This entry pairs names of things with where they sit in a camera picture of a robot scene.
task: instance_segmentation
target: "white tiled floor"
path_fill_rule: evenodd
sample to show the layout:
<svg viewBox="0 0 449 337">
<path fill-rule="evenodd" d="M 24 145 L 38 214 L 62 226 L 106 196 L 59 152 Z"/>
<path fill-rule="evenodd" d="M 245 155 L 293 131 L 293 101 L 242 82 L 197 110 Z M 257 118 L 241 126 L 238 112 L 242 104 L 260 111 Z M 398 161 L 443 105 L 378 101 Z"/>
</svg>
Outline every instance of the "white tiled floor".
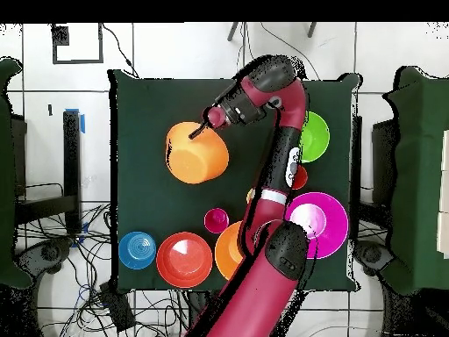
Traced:
<svg viewBox="0 0 449 337">
<path fill-rule="evenodd" d="M 140 77 L 173 78 L 232 77 L 238 68 L 237 59 L 242 42 L 239 28 L 232 42 L 226 40 L 231 25 L 232 22 L 106 24 L 117 34 L 123 52 L 134 62 Z M 392 89 L 395 72 L 402 65 L 418 65 L 431 75 L 449 74 L 445 63 L 449 56 L 448 25 L 318 22 L 311 39 L 307 37 L 310 22 L 266 22 L 264 26 L 307 55 L 321 79 L 334 80 L 353 71 L 362 74 L 363 84 L 358 96 L 359 114 L 363 117 L 361 184 L 371 188 L 372 126 L 393 115 L 381 93 Z M 81 59 L 95 54 L 98 43 L 95 29 L 95 25 L 69 25 L 72 43 L 68 47 L 58 47 L 59 58 Z M 302 58 L 299 53 L 267 33 L 258 22 L 248 23 L 248 32 L 254 57 L 261 54 L 287 54 Z M 74 48 L 76 44 L 81 45 L 81 41 L 85 49 Z M 50 25 L 25 25 L 23 32 L 21 25 L 0 25 L 0 56 L 11 56 L 24 63 L 24 73 L 11 79 L 8 97 L 14 112 L 25 114 L 28 122 L 27 182 L 62 181 L 62 113 L 65 109 L 77 108 L 86 118 L 86 133 L 81 134 L 82 199 L 85 202 L 108 202 L 110 109 L 107 90 L 110 85 L 106 70 L 130 70 L 118 51 L 114 37 L 103 30 L 103 64 L 53 65 Z M 310 64 L 302 59 L 308 78 L 315 80 L 317 77 Z M 247 48 L 246 62 L 250 60 L 250 50 Z M 53 116 L 49 116 L 49 104 L 52 105 Z M 48 197 L 58 195 L 58 192 L 57 188 L 30 190 L 29 196 Z M 370 201 L 370 197 L 371 190 L 362 191 L 363 200 Z M 83 209 L 87 210 L 95 205 L 83 203 Z M 107 232 L 101 218 L 91 228 Z M 33 242 L 35 240 L 30 238 L 27 244 Z M 20 239 L 18 249 L 24 245 L 25 240 Z M 91 245 L 91 242 L 86 242 L 86 247 Z M 79 280 L 85 283 L 84 261 L 80 253 L 73 249 L 70 258 L 77 267 Z M 104 245 L 99 255 L 110 257 L 110 246 Z M 95 264 L 99 273 L 98 283 L 109 279 L 109 262 L 96 260 Z M 64 262 L 61 272 L 54 276 L 45 275 L 39 292 L 39 319 L 42 325 L 65 322 L 73 313 L 78 297 L 74 273 L 70 263 Z M 365 276 L 356 262 L 354 276 L 361 286 L 356 293 L 309 294 L 288 337 L 347 337 L 348 332 L 350 337 L 378 337 L 383 308 L 380 285 L 376 279 Z M 164 291 L 146 291 L 145 294 L 153 304 L 167 298 Z M 164 311 L 151 308 L 141 291 L 136 291 L 135 294 L 132 292 L 129 299 L 142 324 L 157 323 L 158 312 L 160 322 L 164 321 Z M 158 304 L 160 307 L 167 305 L 164 302 Z M 349 319 L 348 307 L 351 309 Z M 173 313 L 168 312 L 167 316 L 173 320 Z M 352 327 L 349 331 L 348 321 Z M 61 325 L 49 326 L 45 330 L 48 337 L 57 337 Z M 179 323 L 169 329 L 173 336 L 178 331 Z M 117 337 L 115 329 L 108 330 L 109 333 L 110 337 Z M 102 333 L 76 330 L 75 326 L 70 334 L 76 334 L 75 337 L 105 337 Z M 138 337 L 152 335 L 153 331 L 148 328 L 142 328 L 138 333 Z"/>
</svg>

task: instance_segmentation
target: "small pink cup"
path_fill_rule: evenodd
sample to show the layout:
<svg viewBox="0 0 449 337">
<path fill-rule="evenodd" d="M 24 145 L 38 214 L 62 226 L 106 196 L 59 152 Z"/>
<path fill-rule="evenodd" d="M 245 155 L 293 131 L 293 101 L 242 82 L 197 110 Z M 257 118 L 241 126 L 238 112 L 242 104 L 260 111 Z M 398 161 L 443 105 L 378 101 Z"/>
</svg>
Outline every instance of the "small pink cup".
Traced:
<svg viewBox="0 0 449 337">
<path fill-rule="evenodd" d="M 204 226 L 211 233 L 222 233 L 228 225 L 228 214 L 221 208 L 212 208 L 204 215 Z"/>
</svg>

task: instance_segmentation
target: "metal stand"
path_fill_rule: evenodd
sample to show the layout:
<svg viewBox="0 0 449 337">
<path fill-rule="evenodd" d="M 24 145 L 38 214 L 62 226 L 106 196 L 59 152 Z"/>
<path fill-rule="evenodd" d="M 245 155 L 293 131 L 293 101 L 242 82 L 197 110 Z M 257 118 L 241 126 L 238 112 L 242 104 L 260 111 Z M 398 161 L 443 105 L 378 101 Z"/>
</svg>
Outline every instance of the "metal stand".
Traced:
<svg viewBox="0 0 449 337">
<path fill-rule="evenodd" d="M 67 233 L 76 234 L 82 230 L 78 113 L 65 111 L 63 126 L 64 196 L 19 202 L 16 205 L 16 226 L 65 212 Z"/>
</svg>

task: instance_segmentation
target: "table leg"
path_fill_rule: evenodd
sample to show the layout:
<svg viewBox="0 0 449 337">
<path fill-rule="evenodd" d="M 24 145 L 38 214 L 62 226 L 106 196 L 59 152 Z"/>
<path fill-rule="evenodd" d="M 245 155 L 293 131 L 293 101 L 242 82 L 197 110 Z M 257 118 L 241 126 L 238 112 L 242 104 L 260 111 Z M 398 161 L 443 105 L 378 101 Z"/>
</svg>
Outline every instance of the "table leg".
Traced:
<svg viewBox="0 0 449 337">
<path fill-rule="evenodd" d="M 315 31 L 315 26 L 316 26 L 316 25 L 317 25 L 317 22 L 312 22 L 312 24 L 310 25 L 309 32 L 307 33 L 307 36 L 308 36 L 309 38 L 312 37 L 313 32 Z"/>
<path fill-rule="evenodd" d="M 234 37 L 235 30 L 237 29 L 237 26 L 239 25 L 239 22 L 232 22 L 231 30 L 229 31 L 228 35 L 228 41 L 231 41 Z"/>
</svg>

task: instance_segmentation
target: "orange bowl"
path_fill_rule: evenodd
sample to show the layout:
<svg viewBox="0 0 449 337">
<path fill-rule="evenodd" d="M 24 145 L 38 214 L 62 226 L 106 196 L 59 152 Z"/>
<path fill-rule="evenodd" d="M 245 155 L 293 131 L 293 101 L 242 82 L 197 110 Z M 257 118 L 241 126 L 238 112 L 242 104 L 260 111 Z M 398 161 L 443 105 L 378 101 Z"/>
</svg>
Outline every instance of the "orange bowl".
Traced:
<svg viewBox="0 0 449 337">
<path fill-rule="evenodd" d="M 215 245 L 215 262 L 221 275 L 227 280 L 231 279 L 234 271 L 243 260 L 239 251 L 237 238 L 242 221 L 228 226 L 218 237 Z"/>
</svg>

